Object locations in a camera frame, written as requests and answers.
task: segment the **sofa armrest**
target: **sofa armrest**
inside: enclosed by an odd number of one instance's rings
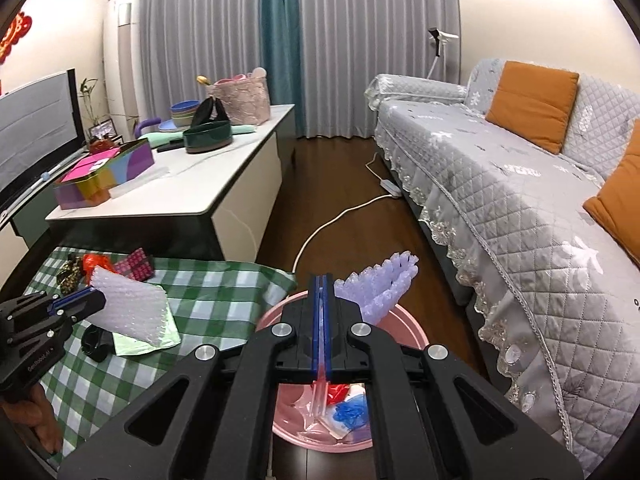
[[[466,87],[433,79],[406,75],[379,74],[366,92],[369,108],[377,112],[384,101],[416,101],[444,104],[461,103],[466,97]]]

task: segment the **pink basin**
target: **pink basin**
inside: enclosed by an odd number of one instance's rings
[[[300,292],[274,306],[262,316],[258,322],[257,330],[279,322],[282,307],[292,301],[306,298],[307,294],[308,292]],[[429,344],[427,336],[418,322],[400,305],[396,305],[378,326],[389,332],[402,345],[422,349]],[[328,453],[347,453],[372,446],[368,426],[352,431],[340,442],[332,437],[321,424],[314,424],[305,430],[303,416],[294,404],[305,404],[306,400],[310,402],[311,396],[311,386],[281,384],[278,389],[276,411],[273,417],[273,433],[296,446]]]

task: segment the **sofa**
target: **sofa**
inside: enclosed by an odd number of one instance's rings
[[[582,204],[622,158],[640,95],[580,75],[552,155],[485,120],[504,64],[481,61],[467,86],[377,76],[375,140],[506,397],[605,478],[639,436],[640,270]]]

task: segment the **red wall decoration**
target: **red wall decoration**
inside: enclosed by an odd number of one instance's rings
[[[9,30],[0,41],[0,65],[11,54],[11,47],[17,44],[20,38],[23,38],[31,30],[32,24],[31,16],[25,16],[24,12],[18,12],[18,15],[9,25]]]

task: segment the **purple handle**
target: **purple handle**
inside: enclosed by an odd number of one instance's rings
[[[140,135],[142,135],[142,130],[144,130],[145,128],[148,128],[149,126],[156,126],[156,124],[160,124],[161,122],[162,122],[162,119],[160,117],[156,117],[154,119],[145,119],[141,123],[138,123],[138,126],[136,126],[136,129],[133,130],[133,136],[136,139],[139,139]]]

